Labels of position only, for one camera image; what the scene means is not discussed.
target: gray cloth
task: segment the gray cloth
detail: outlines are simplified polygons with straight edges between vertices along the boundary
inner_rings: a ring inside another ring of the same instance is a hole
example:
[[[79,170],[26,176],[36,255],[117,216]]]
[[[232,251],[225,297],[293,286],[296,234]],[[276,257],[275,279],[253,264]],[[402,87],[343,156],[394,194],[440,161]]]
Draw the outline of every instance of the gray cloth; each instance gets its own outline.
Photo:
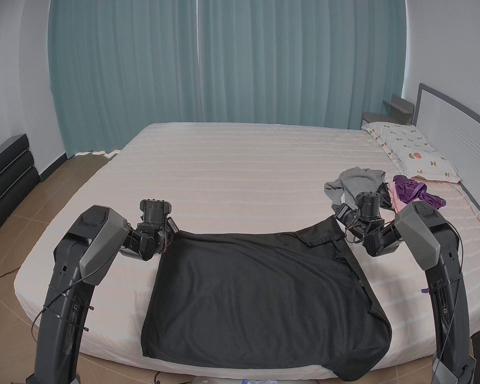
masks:
[[[381,169],[350,168],[342,173],[335,181],[325,183],[325,194],[332,199],[332,204],[341,205],[341,198],[345,194],[345,203],[356,209],[355,198],[362,192],[377,192],[378,187],[385,180],[385,172]]]

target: purple cloth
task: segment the purple cloth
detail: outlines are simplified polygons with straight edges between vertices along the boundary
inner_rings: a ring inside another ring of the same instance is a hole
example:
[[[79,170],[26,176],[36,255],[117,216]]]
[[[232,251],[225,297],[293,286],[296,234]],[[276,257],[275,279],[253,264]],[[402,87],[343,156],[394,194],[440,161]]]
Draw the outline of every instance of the purple cloth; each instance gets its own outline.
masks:
[[[404,202],[405,204],[410,203],[416,198],[426,201],[435,209],[440,209],[447,204],[445,199],[427,193],[427,186],[425,183],[409,179],[404,175],[396,175],[393,178],[393,181],[395,183],[395,190],[396,193],[398,193],[400,201]]]

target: pink cloth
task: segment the pink cloth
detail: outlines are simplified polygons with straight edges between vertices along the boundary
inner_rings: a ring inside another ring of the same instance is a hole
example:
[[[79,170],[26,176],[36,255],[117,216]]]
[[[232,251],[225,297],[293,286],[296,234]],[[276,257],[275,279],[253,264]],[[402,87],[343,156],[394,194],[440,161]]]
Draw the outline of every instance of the pink cloth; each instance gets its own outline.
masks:
[[[390,200],[392,200],[392,208],[394,209],[395,213],[400,212],[403,208],[407,205],[400,200],[398,197],[398,193],[396,192],[395,183],[388,183],[388,193],[390,195]]]

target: mattress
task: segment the mattress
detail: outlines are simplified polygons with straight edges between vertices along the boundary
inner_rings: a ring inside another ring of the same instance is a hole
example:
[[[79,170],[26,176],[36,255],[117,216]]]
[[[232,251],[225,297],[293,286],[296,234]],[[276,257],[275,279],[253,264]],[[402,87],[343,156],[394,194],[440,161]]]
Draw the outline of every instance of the mattress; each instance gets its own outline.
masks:
[[[365,131],[236,123],[152,124],[101,168],[67,203],[27,256],[15,279],[16,296],[33,319],[41,310],[53,268],[52,252],[77,216],[94,204],[110,206],[130,223],[140,221],[139,201],[172,204],[177,225],[193,233],[274,233],[309,227],[332,214],[324,183],[347,168],[398,173]],[[480,330],[480,221],[457,185],[427,182],[447,201],[441,209],[460,232],[470,333]],[[388,221],[393,213],[382,210]],[[391,347],[375,368],[435,351],[425,275],[405,244],[371,258],[352,245],[393,329]],[[140,334],[159,255],[148,262],[118,255],[95,289],[81,352],[124,364],[198,376],[242,379],[324,379],[322,366],[234,370],[194,367],[142,356]]]

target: teal curtain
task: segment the teal curtain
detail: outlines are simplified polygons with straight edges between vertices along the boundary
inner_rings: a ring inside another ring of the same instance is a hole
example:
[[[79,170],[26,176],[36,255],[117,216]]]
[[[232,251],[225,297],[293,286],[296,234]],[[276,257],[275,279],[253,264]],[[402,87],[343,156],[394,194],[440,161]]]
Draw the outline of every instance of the teal curtain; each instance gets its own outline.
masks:
[[[205,121],[359,129],[401,95],[405,0],[198,0]]]
[[[51,0],[51,90],[68,156],[201,121],[195,0]]]

